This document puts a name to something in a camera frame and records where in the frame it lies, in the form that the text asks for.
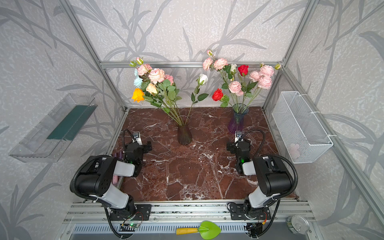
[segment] vase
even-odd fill
[[[192,142],[192,133],[189,130],[189,118],[186,115],[181,115],[181,118],[185,124],[180,126],[177,122],[174,121],[177,126],[177,141],[181,145],[188,145]]]
[[[228,124],[228,131],[234,134],[244,128],[244,116],[248,113],[249,108],[244,104],[238,103],[233,106],[233,117]]]

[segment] green mat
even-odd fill
[[[73,140],[84,123],[91,116],[97,105],[85,106],[77,105],[70,113],[57,125],[47,139]]]

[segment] wooden handle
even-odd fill
[[[198,232],[197,228],[178,228],[176,229],[176,235],[188,234]]]

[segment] wall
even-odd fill
[[[70,0],[102,61],[203,61],[211,48],[229,61],[281,61],[301,19],[307,0]],[[202,69],[169,69],[177,78],[182,100],[189,107],[190,92]],[[133,103],[132,69],[109,69],[127,106]],[[216,72],[202,90],[212,94],[222,81]],[[262,106],[263,90],[253,106]],[[206,99],[196,106],[219,106]]]
[[[69,206],[75,170],[105,152],[122,111],[56,1],[0,3],[0,239],[53,239]],[[98,104],[57,163],[8,155],[68,93]]]
[[[384,2],[324,1],[288,62],[288,68],[384,196]],[[283,79],[267,106],[268,119]],[[280,152],[286,149],[278,140]],[[332,150],[311,164],[296,164],[298,192],[308,200],[325,239],[384,239],[378,223]]]

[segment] can lid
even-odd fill
[[[300,234],[307,234],[310,230],[310,224],[308,221],[301,215],[294,215],[292,217],[293,228]]]

